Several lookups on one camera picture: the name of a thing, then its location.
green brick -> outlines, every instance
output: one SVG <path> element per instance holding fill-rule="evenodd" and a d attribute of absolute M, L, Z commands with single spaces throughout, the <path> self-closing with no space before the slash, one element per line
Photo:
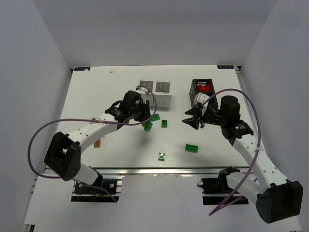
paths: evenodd
<path fill-rule="evenodd" d="M 151 122 L 147 122 L 144 126 L 144 131 L 150 131 L 153 124 Z"/>
<path fill-rule="evenodd" d="M 197 150 L 198 150 L 198 146 L 189 145 L 189 144 L 185 145 L 185 151 L 197 153 Z"/>
<path fill-rule="evenodd" d="M 160 120 L 160 116 L 159 114 L 155 114 L 152 119 L 150 119 L 151 122 L 154 122 L 154 121 L 157 121 L 157 120 Z"/>
<path fill-rule="evenodd" d="M 163 127 L 163 128 L 168 127 L 168 121 L 167 120 L 162 120 L 161 127 Z"/>
<path fill-rule="evenodd" d="M 158 160 L 159 161 L 164 161 L 165 160 L 165 153 L 159 152 Z"/>

green block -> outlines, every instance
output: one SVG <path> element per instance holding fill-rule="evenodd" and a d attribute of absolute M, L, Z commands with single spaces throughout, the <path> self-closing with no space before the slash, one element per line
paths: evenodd
<path fill-rule="evenodd" d="M 185 145 L 185 151 L 197 153 L 197 150 L 198 150 L 198 146 L 189 145 L 189 144 Z"/>
<path fill-rule="evenodd" d="M 159 161 L 164 161 L 165 160 L 165 153 L 159 152 L 158 160 Z"/>
<path fill-rule="evenodd" d="M 157 120 L 160 120 L 160 116 L 159 114 L 155 114 L 152 119 L 150 119 L 151 122 L 154 122 L 154 121 L 157 121 Z"/>
<path fill-rule="evenodd" d="M 151 122 L 147 122 L 144 127 L 144 131 L 150 131 L 153 124 Z"/>
<path fill-rule="evenodd" d="M 168 121 L 167 120 L 162 120 L 161 127 L 163 127 L 163 128 L 168 127 Z"/>

robotic hand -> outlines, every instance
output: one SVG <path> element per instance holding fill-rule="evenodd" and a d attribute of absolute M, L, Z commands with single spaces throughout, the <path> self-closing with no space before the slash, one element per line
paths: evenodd
<path fill-rule="evenodd" d="M 130 90 L 122 101 L 112 104 L 99 117 L 102 123 L 90 123 L 69 134 L 56 133 L 49 145 L 44 163 L 64 181 L 74 179 L 87 185 L 101 187 L 102 175 L 81 164 L 81 154 L 99 138 L 117 131 L 131 119 L 138 122 L 150 119 L 147 100 L 149 93 L 150 91 L 143 87 L 138 87 L 136 91 Z"/>
<path fill-rule="evenodd" d="M 183 120 L 184 123 L 198 130 L 204 123 L 219 125 L 222 135 L 243 156 L 248 165 L 251 165 L 256 147 L 257 137 L 252 129 L 243 120 L 240 120 L 240 104 L 234 96 L 224 96 L 221 99 L 221 108 L 218 108 L 216 99 L 203 103 L 209 97 L 203 93 L 195 96 L 195 106 L 185 112 L 192 118 Z M 282 220 L 300 213 L 303 188 L 298 181 L 291 182 L 272 163 L 266 152 L 262 149 L 255 164 L 253 172 L 258 182 L 247 178 L 237 191 L 256 205 L 260 217 L 266 223 Z M 227 168 L 219 173 L 219 183 L 223 191 L 235 189 L 242 181 L 244 174 L 237 168 Z"/>

wall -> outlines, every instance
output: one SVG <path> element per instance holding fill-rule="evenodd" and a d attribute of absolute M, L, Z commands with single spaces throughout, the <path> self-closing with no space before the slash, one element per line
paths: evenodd
<path fill-rule="evenodd" d="M 304 187 L 303 231 L 309 231 L 308 11 L 308 1 L 278 1 L 242 68 L 268 155 Z"/>
<path fill-rule="evenodd" d="M 31 0 L 3 0 L 0 7 L 0 227 L 17 232 L 23 223 L 35 175 L 27 146 L 35 130 L 59 117 L 70 70 Z M 32 150 L 42 171 L 47 141 L 40 134 Z"/>
<path fill-rule="evenodd" d="M 34 0 L 79 65 L 243 64 L 276 0 Z"/>

red object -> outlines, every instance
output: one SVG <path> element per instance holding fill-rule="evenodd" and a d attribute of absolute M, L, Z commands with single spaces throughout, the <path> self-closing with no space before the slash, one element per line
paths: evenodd
<path fill-rule="evenodd" d="M 200 92 L 205 92 L 205 91 L 209 92 L 211 90 L 211 87 L 209 85 L 205 85 L 205 86 L 198 85 L 197 90 Z"/>

